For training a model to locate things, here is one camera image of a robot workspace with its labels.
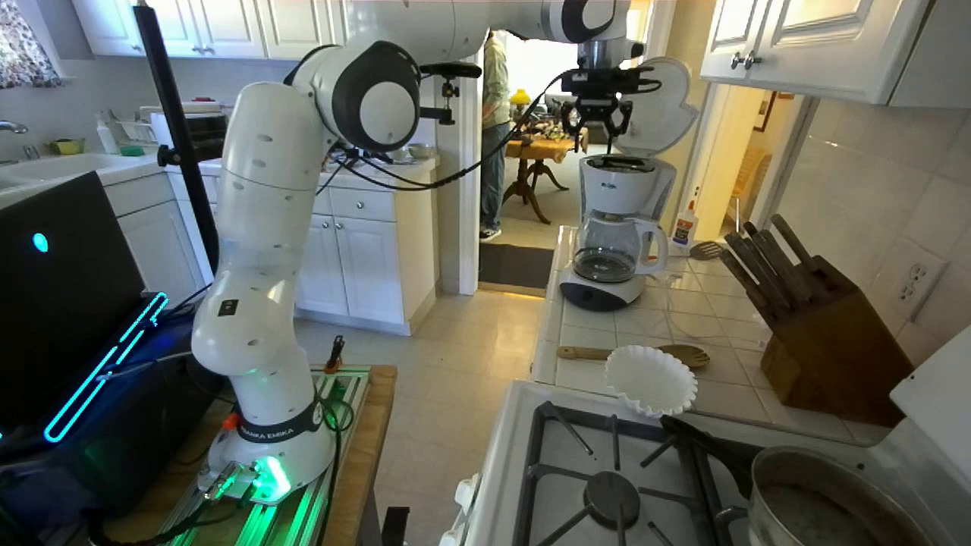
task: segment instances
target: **window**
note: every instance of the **window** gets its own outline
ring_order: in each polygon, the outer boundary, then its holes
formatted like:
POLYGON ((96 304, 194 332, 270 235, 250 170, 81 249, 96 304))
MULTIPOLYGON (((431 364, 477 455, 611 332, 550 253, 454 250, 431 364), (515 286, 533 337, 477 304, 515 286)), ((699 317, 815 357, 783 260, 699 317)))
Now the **window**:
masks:
POLYGON ((18 4, 0 0, 0 88, 17 84, 52 88, 61 77, 18 4))

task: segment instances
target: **computer monitor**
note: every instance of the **computer monitor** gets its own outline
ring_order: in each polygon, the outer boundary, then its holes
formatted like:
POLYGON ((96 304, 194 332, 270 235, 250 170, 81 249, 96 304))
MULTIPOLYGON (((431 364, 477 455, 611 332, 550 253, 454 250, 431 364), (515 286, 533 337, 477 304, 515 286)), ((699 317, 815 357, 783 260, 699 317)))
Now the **computer monitor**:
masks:
POLYGON ((57 413, 142 287, 96 174, 0 210, 0 434, 57 413))

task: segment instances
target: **wooden knife block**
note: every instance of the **wooden knife block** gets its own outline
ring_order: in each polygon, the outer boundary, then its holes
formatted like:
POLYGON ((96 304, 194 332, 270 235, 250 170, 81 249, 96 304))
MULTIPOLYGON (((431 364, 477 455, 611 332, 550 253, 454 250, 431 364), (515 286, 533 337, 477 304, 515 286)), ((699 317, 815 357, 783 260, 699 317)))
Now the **wooden knife block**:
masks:
POLYGON ((770 326, 761 369, 783 404, 872 423, 901 418, 890 392, 913 366, 856 286, 770 326))

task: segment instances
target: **rug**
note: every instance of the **rug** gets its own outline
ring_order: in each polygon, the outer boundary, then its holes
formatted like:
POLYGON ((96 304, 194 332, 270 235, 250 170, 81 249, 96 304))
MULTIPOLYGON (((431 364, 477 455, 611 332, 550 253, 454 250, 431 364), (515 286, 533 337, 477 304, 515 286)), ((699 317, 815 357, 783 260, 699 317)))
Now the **rug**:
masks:
POLYGON ((480 283, 546 291, 552 249, 480 246, 480 283))

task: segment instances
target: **wall outlet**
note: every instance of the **wall outlet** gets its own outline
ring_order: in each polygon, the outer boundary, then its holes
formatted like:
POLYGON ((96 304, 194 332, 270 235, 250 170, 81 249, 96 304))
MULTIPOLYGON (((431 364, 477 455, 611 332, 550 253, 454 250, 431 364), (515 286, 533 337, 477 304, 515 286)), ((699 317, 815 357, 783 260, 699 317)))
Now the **wall outlet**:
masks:
POLYGON ((944 269, 944 257, 921 250, 913 260, 906 267, 892 287, 892 301, 901 310, 901 315, 912 321, 921 310, 921 304, 928 298, 931 286, 939 283, 944 269))

